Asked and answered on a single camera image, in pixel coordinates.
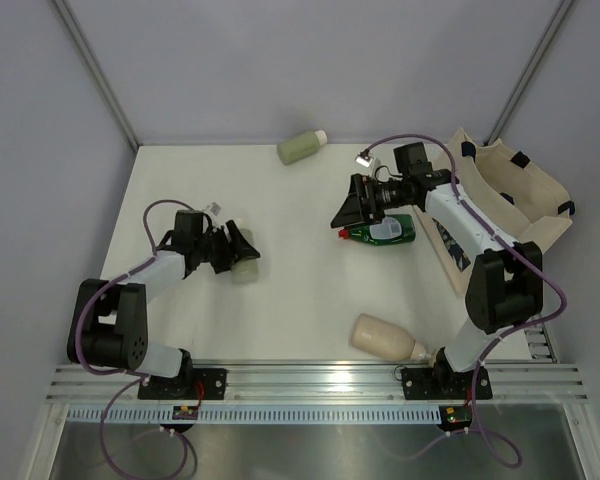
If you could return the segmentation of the pale green translucent bottle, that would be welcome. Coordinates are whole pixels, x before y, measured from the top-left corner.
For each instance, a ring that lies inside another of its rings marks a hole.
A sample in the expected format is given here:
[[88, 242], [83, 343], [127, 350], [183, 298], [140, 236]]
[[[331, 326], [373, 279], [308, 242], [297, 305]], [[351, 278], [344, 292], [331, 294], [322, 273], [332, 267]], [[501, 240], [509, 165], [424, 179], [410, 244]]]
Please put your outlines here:
[[[235, 219], [234, 222], [242, 236], [251, 246], [255, 246], [254, 235], [243, 219]], [[257, 259], [241, 260], [231, 267], [231, 281], [236, 285], [254, 283], [259, 279], [259, 268]]]

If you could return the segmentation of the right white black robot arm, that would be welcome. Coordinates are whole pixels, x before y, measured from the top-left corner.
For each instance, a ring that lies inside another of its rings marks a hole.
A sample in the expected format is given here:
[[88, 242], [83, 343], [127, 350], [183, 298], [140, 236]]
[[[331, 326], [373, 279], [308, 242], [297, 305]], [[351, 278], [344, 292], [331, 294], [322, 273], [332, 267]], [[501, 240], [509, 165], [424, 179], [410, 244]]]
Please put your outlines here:
[[395, 178], [352, 175], [331, 226], [378, 225], [387, 210], [414, 206], [441, 223], [460, 245], [471, 267], [464, 296], [468, 318], [439, 356], [446, 364], [432, 375], [437, 392], [454, 397], [467, 387], [467, 372], [484, 361], [505, 329], [524, 324], [542, 310], [542, 252], [489, 220], [464, 191], [454, 165], [432, 166], [424, 142], [418, 137], [395, 149]]

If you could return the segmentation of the beige cream bottle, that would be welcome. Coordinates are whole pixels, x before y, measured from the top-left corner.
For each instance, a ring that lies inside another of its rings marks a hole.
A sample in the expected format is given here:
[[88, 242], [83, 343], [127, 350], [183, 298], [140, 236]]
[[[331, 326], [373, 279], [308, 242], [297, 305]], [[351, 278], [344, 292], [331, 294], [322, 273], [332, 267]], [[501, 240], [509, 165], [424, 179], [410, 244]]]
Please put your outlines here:
[[349, 345], [383, 360], [429, 361], [432, 351], [403, 327], [380, 318], [360, 314], [354, 322]]

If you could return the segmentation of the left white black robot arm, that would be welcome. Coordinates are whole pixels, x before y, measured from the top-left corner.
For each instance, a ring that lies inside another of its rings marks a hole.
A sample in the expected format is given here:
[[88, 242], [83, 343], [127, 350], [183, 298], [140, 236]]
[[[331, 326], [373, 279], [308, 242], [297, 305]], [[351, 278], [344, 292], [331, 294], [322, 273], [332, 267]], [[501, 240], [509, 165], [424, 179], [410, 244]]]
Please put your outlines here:
[[173, 228], [148, 259], [111, 280], [80, 284], [67, 340], [69, 360], [94, 375], [159, 377], [171, 397], [188, 396], [195, 375], [185, 368], [187, 352], [149, 340], [149, 304], [202, 264], [220, 274], [259, 257], [234, 221], [215, 227], [205, 212], [177, 211]]

